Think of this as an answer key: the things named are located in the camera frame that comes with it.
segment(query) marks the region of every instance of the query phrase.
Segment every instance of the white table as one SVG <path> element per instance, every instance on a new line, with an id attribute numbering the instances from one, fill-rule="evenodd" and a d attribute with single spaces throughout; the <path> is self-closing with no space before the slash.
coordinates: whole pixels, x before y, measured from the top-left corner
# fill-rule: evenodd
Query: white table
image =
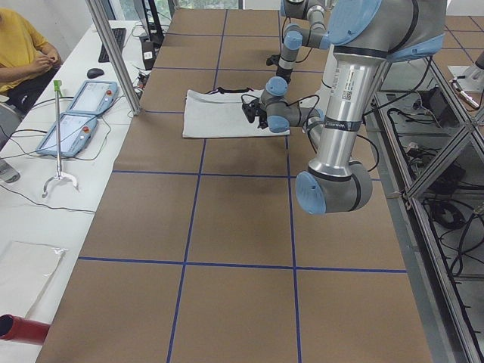
<path id="1" fill-rule="evenodd" d="M 111 22 L 113 28 L 125 27 L 127 29 L 123 59 L 132 81 L 136 80 L 139 69 L 144 68 L 141 59 L 141 44 L 135 37 L 142 33 L 142 30 L 135 28 L 132 32 L 135 24 L 134 21 Z M 111 63 L 98 63 L 100 49 L 101 40 L 98 33 L 95 32 L 95 28 L 91 26 L 54 78 L 62 81 L 61 91 L 64 96 L 75 95 L 81 84 L 87 79 L 87 70 L 92 67 L 101 68 L 105 72 L 96 80 L 117 81 Z M 54 87 L 50 84 L 38 103 L 53 97 Z M 69 100 L 61 100 L 60 109 L 65 110 L 69 102 Z M 96 210 L 110 177 L 113 162 L 128 131 L 131 118 L 132 113 L 126 98 L 120 98 L 114 107 L 104 115 L 106 123 L 112 130 L 99 156 L 93 161 L 63 161 L 64 171 L 77 177 L 79 191 L 76 191 L 70 182 L 53 181 L 48 186 L 48 196 L 42 199 L 44 183 L 56 173 L 56 160 L 53 157 L 21 156 L 7 159 L 20 173 L 20 180 L 13 184 L 2 182 L 2 185 L 24 194 L 37 203 L 65 206 L 71 209 Z M 52 101 L 32 109 L 20 124 L 19 129 L 47 131 L 53 122 L 55 122 L 55 107 Z M 106 123 L 100 120 L 90 144 L 77 157 L 89 159 L 98 153 L 109 131 Z M 15 140 L 22 145 L 25 151 L 33 151 L 42 140 L 43 134 L 22 132 L 15 136 Z M 19 147 L 9 141 L 0 156 L 10 157 L 21 153 Z M 22 197 L 0 188 L 0 255 L 8 242 L 13 240 L 68 249 L 47 290 L 28 318 L 47 323 L 52 322 L 93 217 L 92 213 L 50 210 L 34 206 Z M 40 346 L 21 343 L 0 342 L 0 362 L 34 362 L 40 348 Z"/>

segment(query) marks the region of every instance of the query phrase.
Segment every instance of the red cylinder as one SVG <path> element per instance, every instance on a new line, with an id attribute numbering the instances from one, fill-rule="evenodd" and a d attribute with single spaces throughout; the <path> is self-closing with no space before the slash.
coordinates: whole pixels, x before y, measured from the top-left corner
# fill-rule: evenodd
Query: red cylinder
<path id="1" fill-rule="evenodd" d="M 13 315 L 0 316 L 0 339 L 42 345 L 51 326 Z"/>

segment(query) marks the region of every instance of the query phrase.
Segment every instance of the black keyboard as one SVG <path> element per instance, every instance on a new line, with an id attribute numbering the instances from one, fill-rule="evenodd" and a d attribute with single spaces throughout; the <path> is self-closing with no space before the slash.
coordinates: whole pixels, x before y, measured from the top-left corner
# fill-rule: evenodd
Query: black keyboard
<path id="1" fill-rule="evenodd" d="M 126 38 L 126 28 L 114 28 L 113 34 L 114 38 L 116 40 L 116 43 L 118 44 L 119 51 L 123 51 L 123 46 L 124 46 L 124 39 Z M 109 55 L 107 54 L 106 47 L 104 45 L 101 47 L 101 53 L 99 54 L 99 63 L 106 63 L 109 62 Z"/>

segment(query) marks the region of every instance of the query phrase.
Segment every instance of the computer mouse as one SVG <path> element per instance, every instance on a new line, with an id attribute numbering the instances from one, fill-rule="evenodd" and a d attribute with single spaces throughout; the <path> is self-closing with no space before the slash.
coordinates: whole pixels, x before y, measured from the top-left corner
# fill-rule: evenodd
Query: computer mouse
<path id="1" fill-rule="evenodd" d="M 93 79 L 99 76 L 102 76 L 104 74 L 104 71 L 101 68 L 91 68 L 88 70 L 87 77 L 89 79 Z"/>

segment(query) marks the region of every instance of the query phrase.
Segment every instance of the person's hand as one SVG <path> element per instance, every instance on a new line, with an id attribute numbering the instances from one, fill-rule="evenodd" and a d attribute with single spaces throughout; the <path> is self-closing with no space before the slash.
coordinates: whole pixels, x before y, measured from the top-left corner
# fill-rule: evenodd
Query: person's hand
<path id="1" fill-rule="evenodd" d="M 46 55 L 40 54 L 30 64 L 30 70 L 32 73 L 43 74 L 52 68 L 52 59 Z"/>
<path id="2" fill-rule="evenodd" d="M 61 65 L 62 60 L 57 49 L 52 49 L 47 53 L 47 56 L 51 59 L 53 67 L 59 67 Z"/>

